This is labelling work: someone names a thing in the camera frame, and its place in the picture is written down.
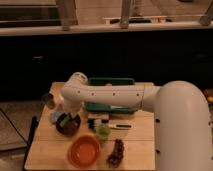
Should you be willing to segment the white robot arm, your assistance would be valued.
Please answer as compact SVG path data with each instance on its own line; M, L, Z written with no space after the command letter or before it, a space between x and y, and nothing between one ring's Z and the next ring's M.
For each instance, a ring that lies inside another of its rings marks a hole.
M61 89L63 108L76 114L93 102L154 114L156 171L213 171L211 113L202 91L186 81L163 86L91 86L75 72Z

